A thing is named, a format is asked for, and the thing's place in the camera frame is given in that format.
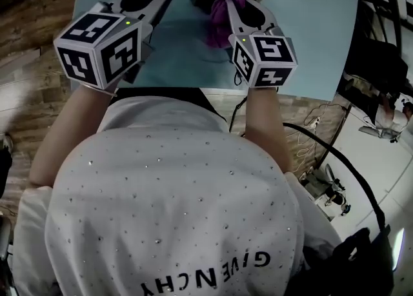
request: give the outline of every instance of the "wooden floor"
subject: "wooden floor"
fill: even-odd
[[[21,52],[41,48],[41,56],[32,63],[7,75],[0,74],[0,133],[9,132],[15,142],[13,165],[6,191],[0,199],[0,211],[17,212],[20,196],[27,185],[32,159],[48,128],[70,95],[64,76],[52,48],[52,40],[70,22],[74,0],[4,0],[0,3],[0,65]],[[216,110],[231,120],[240,95],[208,95]],[[284,121],[306,125],[322,116],[317,135],[329,142],[341,123],[347,101],[337,96],[332,106],[323,101],[280,95]],[[245,105],[237,114],[233,132],[245,129]],[[294,130],[287,130],[288,143],[294,156],[296,175],[314,165],[315,157],[323,154],[321,146]]]

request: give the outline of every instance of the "table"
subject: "table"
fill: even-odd
[[[74,15],[98,0],[76,0]],[[291,37],[298,68],[279,93],[331,100],[350,47],[358,0],[262,0]],[[208,15],[190,0],[172,0],[151,44],[156,49],[133,85],[245,89],[234,84],[227,54],[205,42]]]

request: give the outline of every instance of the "purple cloth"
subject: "purple cloth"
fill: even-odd
[[[246,0],[233,0],[237,7],[244,8]],[[211,26],[206,44],[215,48],[227,48],[230,45],[228,36],[232,33],[228,8],[225,0],[215,0],[211,8]]]

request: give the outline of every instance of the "white device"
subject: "white device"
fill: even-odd
[[[149,38],[171,0],[98,2],[54,40],[68,78],[104,90],[145,62]]]
[[[283,86],[297,68],[291,38],[283,35],[270,10],[254,0],[238,11],[226,0],[234,51],[232,62],[249,87]]]

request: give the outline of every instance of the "forearm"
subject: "forearm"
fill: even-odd
[[[384,111],[385,111],[385,113],[386,113],[386,116],[387,116],[389,119],[391,119],[391,121],[393,121],[394,110],[391,109],[390,103],[389,103],[389,101],[388,101],[388,99],[387,99],[387,96],[386,96],[386,95],[382,95],[381,98],[382,98],[382,102],[383,102],[383,109],[384,109]]]
[[[245,138],[264,149],[283,173],[291,171],[292,156],[275,89],[250,89],[247,99]]]
[[[35,186],[53,186],[68,154],[95,134],[111,96],[80,86],[69,98],[38,149],[29,180]]]

